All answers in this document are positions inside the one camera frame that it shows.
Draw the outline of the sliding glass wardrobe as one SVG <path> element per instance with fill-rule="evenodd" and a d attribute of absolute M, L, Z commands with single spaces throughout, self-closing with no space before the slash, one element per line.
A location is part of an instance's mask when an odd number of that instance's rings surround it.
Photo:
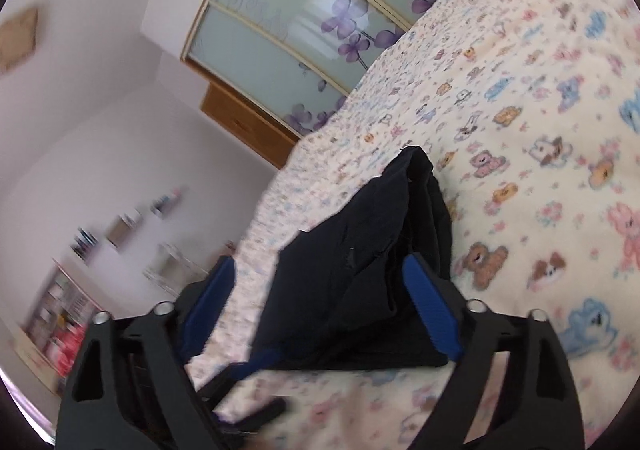
<path fill-rule="evenodd" d="M 304 136 L 436 0 L 203 0 L 183 57 Z"/>

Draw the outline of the white wall shelf unit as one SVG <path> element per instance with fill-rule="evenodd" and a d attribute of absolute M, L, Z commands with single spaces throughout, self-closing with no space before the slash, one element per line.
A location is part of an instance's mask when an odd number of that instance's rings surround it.
<path fill-rule="evenodd" d="M 186 258 L 175 245 L 162 243 L 143 275 L 168 294 L 178 296 L 187 285 L 205 279 L 208 271 Z"/>

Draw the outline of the floral bed sheet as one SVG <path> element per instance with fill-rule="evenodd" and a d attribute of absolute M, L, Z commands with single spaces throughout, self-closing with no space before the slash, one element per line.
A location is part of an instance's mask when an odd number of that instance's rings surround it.
<path fill-rule="evenodd" d="M 262 195 L 194 381 L 247 353 L 277 250 L 408 146 L 431 159 L 454 220 L 457 285 L 548 311 L 586 417 L 614 414 L 639 375 L 634 0 L 436 2 Z"/>

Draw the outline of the white bookshelf with items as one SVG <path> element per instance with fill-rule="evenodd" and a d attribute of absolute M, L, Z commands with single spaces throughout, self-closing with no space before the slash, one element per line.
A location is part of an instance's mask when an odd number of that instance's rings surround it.
<path fill-rule="evenodd" d="M 110 299 L 75 255 L 52 262 L 25 322 L 14 335 L 14 352 L 41 384 L 61 396 L 86 329 Z"/>

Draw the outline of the fleece animal print blanket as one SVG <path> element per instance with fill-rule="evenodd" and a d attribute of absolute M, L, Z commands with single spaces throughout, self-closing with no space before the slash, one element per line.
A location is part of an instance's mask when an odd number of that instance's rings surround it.
<path fill-rule="evenodd" d="M 250 449 L 588 449 L 639 378 L 639 10 L 439 0 L 296 144 L 192 378 Z"/>

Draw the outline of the black pants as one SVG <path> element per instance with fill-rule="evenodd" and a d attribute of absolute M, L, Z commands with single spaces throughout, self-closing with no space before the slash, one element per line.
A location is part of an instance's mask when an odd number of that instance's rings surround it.
<path fill-rule="evenodd" d="M 335 215 L 280 251 L 250 346 L 274 350 L 272 370 L 438 368 L 447 362 L 404 285 L 402 263 L 419 254 L 450 277 L 451 219 L 419 147 L 402 150 Z"/>

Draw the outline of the wooden door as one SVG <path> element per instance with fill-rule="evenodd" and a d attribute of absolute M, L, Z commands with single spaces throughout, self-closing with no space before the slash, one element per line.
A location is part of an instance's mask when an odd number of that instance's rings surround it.
<path fill-rule="evenodd" d="M 201 110 L 265 161 L 280 170 L 298 136 L 224 82 L 210 82 Z"/>

